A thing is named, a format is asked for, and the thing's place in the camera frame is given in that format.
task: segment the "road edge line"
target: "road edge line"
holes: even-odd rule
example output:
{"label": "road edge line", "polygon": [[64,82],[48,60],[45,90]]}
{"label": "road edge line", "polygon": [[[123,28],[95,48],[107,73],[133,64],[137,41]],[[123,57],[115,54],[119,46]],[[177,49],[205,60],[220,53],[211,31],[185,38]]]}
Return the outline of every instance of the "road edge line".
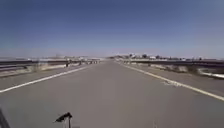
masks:
{"label": "road edge line", "polygon": [[149,72],[146,72],[146,71],[143,71],[143,70],[134,68],[134,67],[126,66],[126,65],[123,65],[123,64],[120,64],[120,63],[118,63],[118,64],[121,65],[121,66],[124,66],[124,67],[126,67],[126,68],[129,68],[129,69],[132,69],[132,70],[141,72],[141,73],[143,73],[143,74],[146,74],[146,75],[149,75],[149,76],[152,76],[152,77],[161,79],[161,80],[165,80],[165,81],[168,81],[168,82],[171,82],[171,83],[176,83],[176,84],[178,84],[178,85],[181,85],[181,86],[184,87],[184,88],[187,88],[187,89],[190,89],[190,90],[192,90],[192,91],[195,91],[195,92],[198,92],[198,93],[201,93],[201,94],[210,96],[210,97],[212,97],[212,98],[215,98],[215,99],[224,101],[224,97],[222,97],[222,96],[219,96],[219,95],[216,95],[216,94],[213,94],[213,93],[210,93],[210,92],[207,92],[207,91],[204,91],[204,90],[201,90],[201,89],[192,87],[192,86],[187,85],[187,84],[183,84],[183,83],[180,83],[180,82],[177,82],[177,81],[174,81],[174,80],[170,80],[170,79],[167,79],[167,78],[165,78],[165,77],[158,76],[158,75],[155,75],[155,74],[152,74],[152,73],[149,73]]}
{"label": "road edge line", "polygon": [[82,68],[70,70],[70,71],[67,71],[67,72],[62,72],[62,73],[59,73],[59,74],[43,77],[43,78],[33,80],[33,81],[30,81],[30,82],[26,82],[26,83],[23,83],[23,84],[15,85],[13,87],[9,87],[9,88],[0,90],[0,94],[4,93],[4,92],[11,91],[11,90],[14,90],[14,89],[17,89],[17,88],[20,88],[20,87],[24,87],[24,86],[27,86],[27,85],[32,85],[32,84],[42,82],[42,81],[45,81],[45,80],[49,80],[49,79],[52,79],[52,78],[56,78],[56,77],[59,77],[59,76],[63,76],[63,75],[66,75],[66,74],[77,72],[77,71],[81,71],[81,70],[84,70],[84,69],[87,69],[87,68],[89,68],[89,67],[82,67]]}

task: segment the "metal guardrail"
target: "metal guardrail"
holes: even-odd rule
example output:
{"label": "metal guardrail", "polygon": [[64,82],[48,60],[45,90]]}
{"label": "metal guardrail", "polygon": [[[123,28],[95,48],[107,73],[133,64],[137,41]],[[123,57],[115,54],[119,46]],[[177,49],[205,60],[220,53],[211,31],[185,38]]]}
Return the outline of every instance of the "metal guardrail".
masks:
{"label": "metal guardrail", "polygon": [[176,66],[196,66],[206,68],[224,68],[224,61],[206,61],[206,60],[122,60],[124,63],[143,63],[143,64],[162,64],[162,65],[176,65]]}
{"label": "metal guardrail", "polygon": [[17,69],[26,69],[29,66],[38,66],[41,64],[48,65],[65,65],[75,63],[97,63],[99,60],[15,60],[15,61],[0,61],[0,72],[9,71],[9,70],[17,70]]}

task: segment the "sky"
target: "sky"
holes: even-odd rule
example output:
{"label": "sky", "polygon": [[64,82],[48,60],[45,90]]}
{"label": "sky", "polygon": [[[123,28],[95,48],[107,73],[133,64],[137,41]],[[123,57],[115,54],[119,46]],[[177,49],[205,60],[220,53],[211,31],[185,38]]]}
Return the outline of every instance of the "sky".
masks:
{"label": "sky", "polygon": [[0,57],[224,58],[223,0],[1,0]]}

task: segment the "highway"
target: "highway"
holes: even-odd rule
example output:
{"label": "highway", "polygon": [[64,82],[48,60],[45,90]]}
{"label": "highway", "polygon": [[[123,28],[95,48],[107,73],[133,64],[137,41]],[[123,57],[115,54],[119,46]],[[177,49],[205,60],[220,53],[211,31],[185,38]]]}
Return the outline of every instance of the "highway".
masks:
{"label": "highway", "polygon": [[[224,96],[224,81],[133,66]],[[0,78],[0,107],[12,128],[223,128],[224,101],[116,62]]]}

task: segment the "black object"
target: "black object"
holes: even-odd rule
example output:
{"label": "black object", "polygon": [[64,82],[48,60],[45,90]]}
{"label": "black object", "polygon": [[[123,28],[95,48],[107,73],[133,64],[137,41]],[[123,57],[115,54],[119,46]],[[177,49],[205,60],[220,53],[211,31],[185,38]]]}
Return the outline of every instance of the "black object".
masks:
{"label": "black object", "polygon": [[0,128],[10,128],[1,109],[0,109]]}
{"label": "black object", "polygon": [[67,118],[68,118],[68,121],[69,121],[68,122],[69,123],[69,128],[71,128],[71,122],[70,122],[70,120],[72,118],[72,115],[71,115],[70,112],[65,113],[64,115],[60,116],[58,119],[55,120],[55,122],[61,123],[61,122],[65,121]]}

